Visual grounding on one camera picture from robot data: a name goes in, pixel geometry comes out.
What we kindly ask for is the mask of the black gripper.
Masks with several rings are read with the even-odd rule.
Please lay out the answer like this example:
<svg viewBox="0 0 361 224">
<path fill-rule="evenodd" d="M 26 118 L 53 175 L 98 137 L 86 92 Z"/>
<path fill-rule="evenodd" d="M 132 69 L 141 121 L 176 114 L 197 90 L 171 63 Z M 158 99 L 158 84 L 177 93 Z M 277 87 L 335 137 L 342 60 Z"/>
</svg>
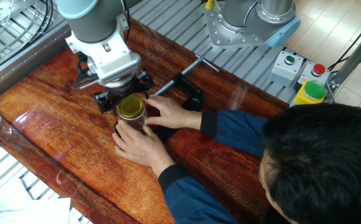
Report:
<svg viewBox="0 0 361 224">
<path fill-rule="evenodd" d="M 115 108 L 120 99 L 133 93 L 144 93 L 145 98 L 148 99 L 150 89 L 155 87 L 154 80 L 145 69 L 139 72 L 137 79 L 139 82 L 130 82 L 121 87 L 107 88 L 104 93 L 95 93 L 93 98 L 99 107 L 100 113 L 113 112 L 116 114 Z"/>
</svg>

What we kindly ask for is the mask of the person's right hand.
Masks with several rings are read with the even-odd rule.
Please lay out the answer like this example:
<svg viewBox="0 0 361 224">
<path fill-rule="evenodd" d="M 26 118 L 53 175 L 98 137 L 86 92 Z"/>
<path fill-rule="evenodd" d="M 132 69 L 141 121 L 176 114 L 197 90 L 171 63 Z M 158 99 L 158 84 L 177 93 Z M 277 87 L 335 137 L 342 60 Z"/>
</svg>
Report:
<svg viewBox="0 0 361 224">
<path fill-rule="evenodd" d="M 192 128 L 200 130 L 202 122 L 202 113 L 198 111 L 189 111 L 182 108 L 172 99 L 151 95 L 144 102 L 157 109 L 160 116 L 149 117 L 145 120 L 146 124 L 164 126 L 171 129 Z"/>
</svg>

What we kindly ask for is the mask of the person's left hand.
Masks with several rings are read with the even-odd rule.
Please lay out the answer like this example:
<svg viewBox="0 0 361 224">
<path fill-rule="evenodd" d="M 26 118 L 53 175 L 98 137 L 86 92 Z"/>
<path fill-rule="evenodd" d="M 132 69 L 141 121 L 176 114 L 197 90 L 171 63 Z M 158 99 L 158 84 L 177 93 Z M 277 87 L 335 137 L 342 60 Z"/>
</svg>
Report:
<svg viewBox="0 0 361 224">
<path fill-rule="evenodd" d="M 158 136 L 146 124 L 143 133 L 120 120 L 112 137 L 116 153 L 131 162 L 148 166 L 159 177 L 168 167 L 175 164 Z"/>
</svg>

